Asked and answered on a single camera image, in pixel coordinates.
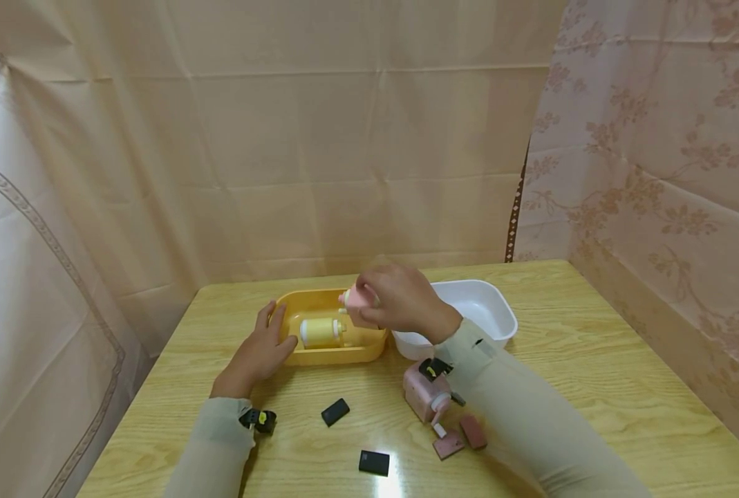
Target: yellow tray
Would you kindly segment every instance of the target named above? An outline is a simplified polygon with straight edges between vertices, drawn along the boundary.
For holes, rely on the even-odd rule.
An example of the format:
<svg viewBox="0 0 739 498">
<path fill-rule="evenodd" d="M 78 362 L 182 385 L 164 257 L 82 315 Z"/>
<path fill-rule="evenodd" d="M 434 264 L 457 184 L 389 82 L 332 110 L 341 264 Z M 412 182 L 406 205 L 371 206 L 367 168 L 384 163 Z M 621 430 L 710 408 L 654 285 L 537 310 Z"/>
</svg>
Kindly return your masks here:
<svg viewBox="0 0 739 498">
<path fill-rule="evenodd" d="M 326 288 L 298 290 L 278 299 L 286 303 L 286 315 L 281 325 L 281 340 L 292 334 L 297 336 L 297 347 L 286 360 L 287 365 L 334 365 L 339 363 L 363 363 L 375 360 L 386 346 L 387 330 L 363 329 L 354 326 L 348 315 L 339 314 L 339 294 L 346 289 Z M 312 318 L 332 318 L 342 321 L 344 347 L 304 349 L 300 340 L 300 324 Z"/>
</svg>

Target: pink toy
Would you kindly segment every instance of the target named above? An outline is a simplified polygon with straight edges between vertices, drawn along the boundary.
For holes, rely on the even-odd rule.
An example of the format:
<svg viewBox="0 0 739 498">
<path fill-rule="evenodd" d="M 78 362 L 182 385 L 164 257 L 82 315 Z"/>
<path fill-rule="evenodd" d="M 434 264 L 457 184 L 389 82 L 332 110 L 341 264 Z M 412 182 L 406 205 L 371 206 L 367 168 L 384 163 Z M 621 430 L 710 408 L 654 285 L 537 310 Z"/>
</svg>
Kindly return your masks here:
<svg viewBox="0 0 739 498">
<path fill-rule="evenodd" d="M 342 303 L 344 308 L 340 311 L 350 315 L 350 320 L 353 321 L 353 325 L 364 327 L 364 329 L 377 329 L 377 325 L 371 324 L 368 321 L 361 318 L 361 308 L 375 308 L 380 301 L 374 292 L 371 292 L 369 287 L 353 287 L 345 290 L 344 294 L 339 296 L 339 303 Z"/>
<path fill-rule="evenodd" d="M 483 427 L 473 416 L 464 415 L 460 419 L 460 428 L 463 429 L 463 435 L 467 437 L 471 449 L 482 450 L 488 445 L 488 441 L 485 439 L 485 434 L 483 433 Z"/>
<path fill-rule="evenodd" d="M 436 380 L 430 382 L 418 372 L 421 362 L 414 363 L 405 371 L 402 377 L 402 388 L 405 391 L 405 400 L 411 405 L 414 413 L 423 423 L 431 424 L 433 430 L 438 434 L 439 439 L 446 436 L 441 420 L 444 413 L 447 413 L 449 402 L 451 402 L 452 389 L 449 388 L 447 379 L 438 376 Z"/>
<path fill-rule="evenodd" d="M 438 458 L 444 460 L 460 450 L 463 450 L 464 445 L 463 440 L 460 439 L 458 431 L 448 430 L 446 436 L 441 439 L 436 439 L 436 441 L 433 442 L 433 448 L 436 449 Z"/>
</svg>

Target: beige sleeve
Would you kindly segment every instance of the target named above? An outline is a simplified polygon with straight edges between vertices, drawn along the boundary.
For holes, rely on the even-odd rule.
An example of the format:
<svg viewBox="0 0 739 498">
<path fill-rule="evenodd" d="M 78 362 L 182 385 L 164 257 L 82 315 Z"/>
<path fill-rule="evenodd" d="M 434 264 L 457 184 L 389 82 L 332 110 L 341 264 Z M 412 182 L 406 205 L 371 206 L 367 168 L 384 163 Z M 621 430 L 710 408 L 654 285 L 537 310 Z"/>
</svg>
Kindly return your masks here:
<svg viewBox="0 0 739 498">
<path fill-rule="evenodd" d="M 550 498 L 651 497 L 646 486 L 545 380 L 470 320 L 436 347 L 449 386 L 482 414 Z"/>
<path fill-rule="evenodd" d="M 239 423 L 247 399 L 207 399 L 189 442 L 170 476 L 165 498 L 233 498 L 254 446 L 253 431 Z"/>
</svg>

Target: beige curtain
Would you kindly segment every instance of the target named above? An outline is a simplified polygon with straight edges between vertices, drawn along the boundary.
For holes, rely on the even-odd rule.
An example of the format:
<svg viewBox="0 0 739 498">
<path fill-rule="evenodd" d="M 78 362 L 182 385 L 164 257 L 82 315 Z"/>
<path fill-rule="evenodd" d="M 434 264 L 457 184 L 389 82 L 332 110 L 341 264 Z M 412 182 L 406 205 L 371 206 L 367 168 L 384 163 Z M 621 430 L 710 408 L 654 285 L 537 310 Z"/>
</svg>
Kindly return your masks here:
<svg viewBox="0 0 739 498">
<path fill-rule="evenodd" d="M 79 488 L 198 288 L 502 261 L 555 0 L 0 0 L 0 497 Z"/>
<path fill-rule="evenodd" d="M 739 436 L 739 1 L 570 1 L 520 211 Z"/>
<path fill-rule="evenodd" d="M 73 496 L 148 366 L 0 61 L 0 497 Z"/>
</svg>

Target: person's right hand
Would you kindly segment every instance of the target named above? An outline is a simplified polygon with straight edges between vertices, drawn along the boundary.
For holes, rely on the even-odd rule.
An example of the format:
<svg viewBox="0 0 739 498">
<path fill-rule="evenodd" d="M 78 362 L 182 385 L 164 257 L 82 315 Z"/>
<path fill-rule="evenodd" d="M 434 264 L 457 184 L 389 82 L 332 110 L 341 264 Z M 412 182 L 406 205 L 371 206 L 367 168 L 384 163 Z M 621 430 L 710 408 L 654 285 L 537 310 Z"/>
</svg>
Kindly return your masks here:
<svg viewBox="0 0 739 498">
<path fill-rule="evenodd" d="M 380 299 L 376 308 L 363 308 L 368 322 L 396 331 L 418 332 L 432 344 L 440 344 L 458 330 L 463 316 L 444 303 L 422 272 L 389 264 L 376 266 L 358 276 L 358 287 L 368 286 Z"/>
</svg>

